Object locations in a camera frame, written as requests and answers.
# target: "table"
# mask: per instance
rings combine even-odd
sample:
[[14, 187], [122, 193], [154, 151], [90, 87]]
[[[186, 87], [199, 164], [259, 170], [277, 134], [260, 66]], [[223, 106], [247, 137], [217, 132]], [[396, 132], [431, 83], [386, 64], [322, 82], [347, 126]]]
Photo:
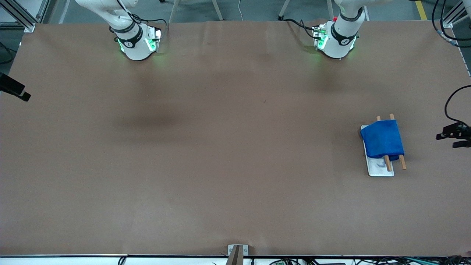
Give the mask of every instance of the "table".
[[[172, 24], [140, 62], [107, 28], [23, 38], [10, 76], [31, 100], [1, 96], [1, 254], [471, 250], [471, 152], [435, 140], [470, 79], [430, 22], [365, 22], [342, 60], [287, 22]], [[389, 113], [407, 170], [372, 178], [358, 130]]]

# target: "wooden stick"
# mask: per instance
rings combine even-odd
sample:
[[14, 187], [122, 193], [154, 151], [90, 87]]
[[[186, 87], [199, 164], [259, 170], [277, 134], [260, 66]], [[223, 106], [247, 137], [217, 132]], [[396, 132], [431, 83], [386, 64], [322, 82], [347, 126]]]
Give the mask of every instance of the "wooden stick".
[[[394, 120], [394, 114], [389, 114], [389, 118], [391, 118], [391, 120]], [[402, 170], [406, 170], [407, 167], [406, 167], [406, 161], [404, 160], [404, 155], [399, 155], [399, 161], [401, 161], [401, 167], [402, 167]]]
[[402, 170], [406, 170], [406, 161], [404, 160], [404, 155], [399, 155], [399, 161], [401, 161]]
[[[376, 120], [381, 121], [381, 117], [376, 116]], [[389, 156], [384, 156], [384, 162], [386, 163], [386, 168], [388, 169], [388, 171], [392, 171], [391, 162], [389, 161]]]

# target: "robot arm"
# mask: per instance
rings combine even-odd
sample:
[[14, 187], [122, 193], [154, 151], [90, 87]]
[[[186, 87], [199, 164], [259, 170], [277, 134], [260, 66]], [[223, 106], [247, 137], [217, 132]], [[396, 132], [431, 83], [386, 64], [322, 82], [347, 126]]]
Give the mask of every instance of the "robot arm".
[[[115, 30], [129, 27], [133, 21], [128, 13], [121, 8], [117, 0], [75, 0], [82, 7], [99, 15]], [[133, 8], [137, 0], [121, 0], [125, 8]]]
[[161, 31], [144, 23], [137, 23], [129, 16], [138, 0], [75, 0], [104, 19], [118, 37], [121, 51], [131, 60], [143, 60], [157, 51]]
[[362, 6], [381, 5], [392, 0], [334, 0], [345, 17], [354, 18]]
[[362, 6], [384, 4], [392, 0], [335, 0], [340, 7], [337, 20], [329, 21], [314, 29], [316, 49], [332, 58], [342, 58], [353, 48], [357, 33], [365, 21]]

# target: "blue towel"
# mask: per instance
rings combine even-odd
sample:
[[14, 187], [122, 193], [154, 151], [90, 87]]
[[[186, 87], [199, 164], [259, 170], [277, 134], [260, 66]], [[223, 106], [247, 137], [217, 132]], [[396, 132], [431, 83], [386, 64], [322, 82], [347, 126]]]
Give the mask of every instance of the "blue towel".
[[366, 155], [371, 158], [389, 156], [391, 161], [404, 154], [396, 120], [377, 121], [360, 131], [365, 142]]

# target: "wire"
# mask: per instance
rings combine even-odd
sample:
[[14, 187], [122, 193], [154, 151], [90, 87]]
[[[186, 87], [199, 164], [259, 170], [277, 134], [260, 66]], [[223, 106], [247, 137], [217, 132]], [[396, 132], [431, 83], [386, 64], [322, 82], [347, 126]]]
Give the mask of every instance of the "wire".
[[447, 0], [443, 0], [443, 6], [442, 6], [442, 10], [441, 10], [441, 15], [440, 15], [440, 28], [443, 32], [443, 34], [447, 37], [447, 38], [450, 38], [452, 40], [455, 40], [455, 41], [471, 41], [471, 38], [455, 38], [455, 37], [452, 37], [452, 36], [449, 36], [446, 32], [445, 32], [445, 27], [443, 26], [443, 14], [445, 12], [445, 5], [447, 3]]
[[471, 48], [471, 45], [461, 46], [457, 42], [455, 42], [455, 43], [453, 42], [453, 41], [471, 41], [471, 38], [456, 38], [456, 37], [448, 35], [445, 32], [445, 27], [443, 26], [443, 14], [444, 14], [444, 11], [445, 11], [445, 5], [447, 3], [447, 0], [443, 0], [443, 5], [442, 5], [441, 13], [440, 13], [439, 24], [440, 24], [440, 29], [441, 30], [439, 30], [437, 28], [437, 26], [435, 24], [435, 12], [437, 10], [437, 6], [438, 6], [439, 2], [440, 2], [440, 0], [435, 1], [435, 5], [433, 6], [433, 11], [432, 11], [432, 25], [433, 25], [433, 28], [435, 29], [435, 31], [437, 31], [437, 33], [440, 34], [440, 36], [442, 36], [442, 38], [444, 38], [446, 41], [451, 43], [453, 46], [457, 46], [459, 48]]
[[471, 259], [462, 256], [450, 256], [443, 261], [443, 265], [469, 265]]
[[294, 262], [296, 265], [301, 265], [301, 263], [299, 263], [299, 261], [297, 260], [294, 260], [294, 259], [287, 259], [287, 260], [290, 262], [290, 264]]
[[366, 262], [369, 264], [374, 264], [374, 265], [410, 265], [410, 261], [407, 259], [404, 259], [402, 257], [385, 257], [381, 259], [360, 259], [360, 261], [356, 262], [355, 265], [359, 265], [362, 262]]
[[157, 21], [163, 21], [163, 22], [165, 23], [165, 28], [167, 28], [167, 21], [166, 21], [165, 19], [162, 19], [162, 18], [159, 18], [159, 19], [151, 19], [151, 20], [143, 19], [143, 18], [139, 17], [138, 15], [131, 13], [127, 8], [125, 8], [125, 7], [123, 6], [123, 4], [121, 4], [121, 1], [120, 1], [120, 0], [116, 0], [116, 2], [118, 2], [119, 6], [120, 6], [124, 11], [126, 11], [126, 13], [128, 13], [128, 15], [131, 17], [132, 21], [134, 21], [135, 23], [140, 24], [140, 23], [142, 23], [142, 22], [157, 22]]
[[294, 19], [291, 19], [291, 18], [284, 19], [283, 21], [290, 21], [290, 22], [295, 23], [297, 26], [303, 28], [304, 31], [306, 31], [306, 34], [307, 34], [309, 37], [313, 38], [313, 39], [316, 39], [316, 40], [320, 40], [320, 39], [321, 39], [321, 38], [319, 38], [319, 37], [314, 37], [313, 35], [309, 34], [309, 32], [308, 32], [308, 29], [309, 29], [309, 30], [312, 30], [313, 27], [318, 27], [318, 26], [320, 26], [320, 25], [315, 25], [315, 26], [312, 26], [312, 27], [306, 27], [306, 25], [304, 25], [304, 21], [303, 21], [302, 19], [301, 19], [299, 22], [296, 21], [296, 20], [294, 20]]
[[119, 258], [118, 265], [123, 265], [126, 262], [126, 258], [127, 256], [122, 256], [121, 258]]
[[16, 52], [16, 50], [8, 48], [2, 42], [0, 42], [0, 46], [3, 47], [5, 49], [5, 51], [7, 51], [8, 55], [10, 55], [10, 59], [8, 59], [6, 61], [3, 61], [3, 62], [0, 62], [0, 65], [9, 64], [9, 63], [13, 62], [13, 60], [15, 59], [15, 56], [11, 52]]
[[456, 122], [459, 122], [459, 123], [462, 123], [462, 124], [466, 125], [466, 127], [469, 127], [469, 126], [468, 126], [465, 122], [460, 121], [460, 120], [455, 119], [455, 118], [452, 118], [452, 117], [450, 117], [450, 116], [448, 115], [448, 103], [450, 102], [451, 98], [452, 98], [456, 93], [458, 93], [458, 91], [463, 90], [463, 89], [468, 88], [468, 87], [471, 87], [471, 85], [466, 85], [466, 86], [460, 87], [460, 88], [458, 88], [457, 90], [455, 90], [453, 93], [451, 93], [450, 97], [447, 99], [447, 102], [445, 103], [445, 116], [446, 116], [448, 119], [452, 120], [452, 121], [456, 121]]
[[314, 258], [311, 259], [311, 263], [312, 263], [312, 265], [320, 265], [320, 263], [318, 263], [318, 262], [316, 261], [316, 259], [314, 259]]
[[239, 7], [240, 19], [243, 21], [244, 17], [242, 16], [242, 11], [240, 11], [240, 0], [239, 0], [239, 4], [237, 6]]

